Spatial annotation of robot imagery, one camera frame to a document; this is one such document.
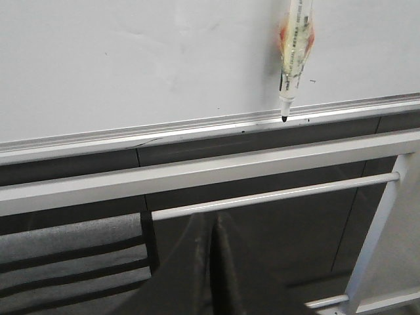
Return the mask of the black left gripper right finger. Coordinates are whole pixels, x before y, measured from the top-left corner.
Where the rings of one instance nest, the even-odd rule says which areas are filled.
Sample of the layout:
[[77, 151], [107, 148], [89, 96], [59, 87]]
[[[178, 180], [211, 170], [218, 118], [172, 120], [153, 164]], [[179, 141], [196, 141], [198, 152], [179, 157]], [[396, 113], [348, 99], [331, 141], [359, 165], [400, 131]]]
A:
[[214, 314], [308, 314], [248, 248], [232, 218], [215, 217], [209, 276]]

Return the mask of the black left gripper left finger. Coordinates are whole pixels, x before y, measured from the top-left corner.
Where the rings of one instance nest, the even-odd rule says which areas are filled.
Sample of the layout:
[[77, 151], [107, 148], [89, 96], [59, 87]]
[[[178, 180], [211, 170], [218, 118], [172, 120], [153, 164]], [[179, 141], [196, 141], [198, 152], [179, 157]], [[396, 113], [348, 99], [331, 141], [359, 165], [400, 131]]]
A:
[[209, 252], [213, 215], [192, 215], [167, 260], [111, 314], [213, 314]]

